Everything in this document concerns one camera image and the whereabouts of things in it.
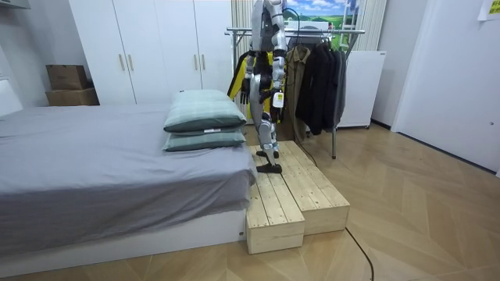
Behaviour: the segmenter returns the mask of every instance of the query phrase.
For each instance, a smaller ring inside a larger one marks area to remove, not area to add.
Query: black coat
[[[333,108],[325,107],[330,84],[330,52],[327,52],[324,44],[320,44],[311,51],[305,64],[304,78],[300,95],[298,96],[295,117],[304,121],[310,128],[311,133],[318,135],[324,128],[325,109],[333,112]]]

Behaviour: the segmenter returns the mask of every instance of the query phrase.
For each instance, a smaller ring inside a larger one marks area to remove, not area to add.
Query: cabinet handle
[[[120,65],[122,65],[122,70],[125,71],[125,65],[123,64],[122,54],[119,54],[118,57],[120,58]]]
[[[130,69],[132,69],[132,71],[134,71],[134,64],[132,63],[132,56],[131,55],[128,55],[128,61],[130,62]]]

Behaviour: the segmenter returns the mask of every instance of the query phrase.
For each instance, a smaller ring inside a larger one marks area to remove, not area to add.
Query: white door
[[[113,0],[138,104],[168,102],[155,0]]]
[[[203,89],[227,92],[233,78],[230,36],[230,0],[195,0],[198,46],[202,63]]]
[[[188,0],[155,0],[169,92],[202,89],[195,7]]]
[[[101,105],[135,104],[112,0],[70,0]]]

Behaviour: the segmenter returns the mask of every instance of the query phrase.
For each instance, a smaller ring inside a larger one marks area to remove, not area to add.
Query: wooden plank
[[[280,163],[281,165],[289,165],[296,166],[300,165],[300,162],[297,161],[297,158],[293,155],[293,153],[288,149],[287,145],[280,145]]]
[[[280,200],[281,207],[284,211],[284,215],[287,217],[288,222],[301,222],[304,220],[304,216],[300,212],[300,209],[295,202],[295,199],[291,195],[286,183],[283,178],[277,174],[268,175],[271,184],[273,185],[274,192]]]
[[[260,198],[259,189],[256,184],[250,187],[250,205],[247,208],[247,224],[249,228],[269,225],[264,204]]]
[[[301,211],[331,208],[331,203],[310,178],[309,174],[302,167],[295,155],[288,149],[288,146],[283,145],[281,148],[287,156],[283,162],[283,175]],[[288,165],[290,162],[296,163],[297,165]]]
[[[348,213],[349,206],[304,212],[304,235],[343,230],[345,229]]]
[[[256,165],[263,165],[263,158],[256,156],[254,160]],[[287,217],[281,208],[280,201],[274,192],[273,185],[269,181],[269,177],[265,173],[259,173],[257,176],[257,187],[259,188],[260,197],[266,210],[267,220],[271,226],[287,223]]]
[[[260,150],[259,146],[254,146],[251,147],[251,152],[253,155]],[[277,163],[279,164],[280,161],[282,161],[283,158],[277,159]],[[259,156],[254,157],[254,161],[256,165],[262,165],[265,162],[265,159]],[[281,209],[284,212],[284,215],[287,219],[288,222],[301,222],[304,220],[304,216],[300,212],[300,209],[297,206],[297,203],[295,202],[294,197],[291,195],[286,183],[284,182],[283,178],[281,175],[278,174],[267,174],[267,177],[273,186],[274,193],[277,196],[277,199],[280,202]]]
[[[305,221],[247,229],[249,254],[302,246]]]
[[[349,206],[349,202],[317,167],[308,166],[305,169],[334,207]]]
[[[307,157],[307,155],[300,149],[300,147],[292,140],[288,141],[282,141],[282,144],[284,144],[289,151],[297,158],[298,162],[303,165],[303,166],[308,166],[308,165],[314,165],[314,162]]]
[[[328,201],[327,197],[321,192],[316,183],[311,179],[307,171],[302,166],[291,167],[295,175],[297,175],[299,183],[302,188],[307,192],[309,198],[316,206],[316,208],[332,208],[332,204]]]
[[[292,166],[289,165],[288,159],[283,159],[283,161],[281,162],[281,166],[283,168],[283,172],[281,174],[283,175],[284,180],[287,182],[288,189],[293,195],[295,202],[297,203],[300,210],[303,212],[306,210],[316,209],[313,201],[311,200],[307,192],[305,192],[305,190],[302,188],[297,175],[293,173],[293,170],[291,168]]]

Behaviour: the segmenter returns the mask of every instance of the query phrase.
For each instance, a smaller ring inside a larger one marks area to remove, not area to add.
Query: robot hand
[[[283,108],[284,94],[280,89],[270,89],[260,93],[259,103],[262,104],[268,98],[271,98],[271,105],[274,108]]]
[[[244,78],[241,82],[240,103],[248,104],[248,96],[250,95],[250,78]]]

